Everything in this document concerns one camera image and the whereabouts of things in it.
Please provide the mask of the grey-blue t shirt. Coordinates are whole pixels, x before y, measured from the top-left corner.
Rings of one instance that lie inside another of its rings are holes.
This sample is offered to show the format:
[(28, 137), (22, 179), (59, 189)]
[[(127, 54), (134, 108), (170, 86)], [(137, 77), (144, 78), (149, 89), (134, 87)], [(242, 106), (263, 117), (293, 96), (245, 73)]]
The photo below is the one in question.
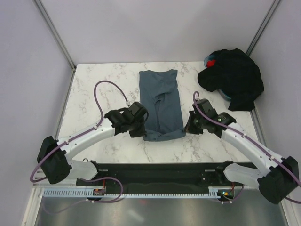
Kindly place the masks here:
[(184, 131), (175, 69), (166, 72), (139, 72), (140, 102), (149, 117), (144, 141), (162, 142), (182, 138)]

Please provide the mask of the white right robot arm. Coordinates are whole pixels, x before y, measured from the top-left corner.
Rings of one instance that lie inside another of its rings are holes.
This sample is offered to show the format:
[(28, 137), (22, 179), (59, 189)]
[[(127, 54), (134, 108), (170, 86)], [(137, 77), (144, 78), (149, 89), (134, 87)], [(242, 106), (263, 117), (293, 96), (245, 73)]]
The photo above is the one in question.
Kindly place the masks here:
[(218, 184), (238, 182), (255, 188), (273, 204), (287, 199), (301, 185), (298, 162), (293, 157), (284, 158), (255, 141), (228, 113), (218, 114), (209, 100), (194, 99), (192, 106), (185, 127), (187, 133), (201, 134), (207, 130), (234, 146), (255, 166), (253, 169), (226, 161), (215, 174)]

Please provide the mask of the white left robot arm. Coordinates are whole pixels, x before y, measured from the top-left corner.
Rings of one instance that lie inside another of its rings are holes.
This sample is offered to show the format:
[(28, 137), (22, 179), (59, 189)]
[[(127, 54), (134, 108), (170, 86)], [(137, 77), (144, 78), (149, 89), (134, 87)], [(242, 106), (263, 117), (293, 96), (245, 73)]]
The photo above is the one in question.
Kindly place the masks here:
[(85, 179), (93, 185), (103, 181), (103, 173), (98, 171), (93, 161), (76, 161), (74, 157), (92, 145), (122, 133), (131, 138), (146, 135), (144, 123), (148, 119), (147, 109), (139, 102), (129, 107), (111, 110), (100, 123), (80, 132), (55, 140), (52, 136), (42, 142), (37, 162), (50, 184), (58, 184), (65, 179)]

